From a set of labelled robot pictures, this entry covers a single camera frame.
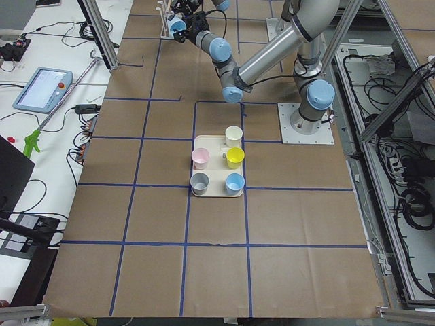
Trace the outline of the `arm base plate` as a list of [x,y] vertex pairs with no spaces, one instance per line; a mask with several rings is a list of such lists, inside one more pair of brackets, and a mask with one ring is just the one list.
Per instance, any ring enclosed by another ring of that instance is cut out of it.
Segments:
[[268,41],[272,41],[276,36],[281,34],[288,26],[288,22],[282,18],[266,18],[266,29]]
[[319,121],[310,122],[302,118],[299,103],[278,103],[282,143],[286,145],[334,145],[328,115]]

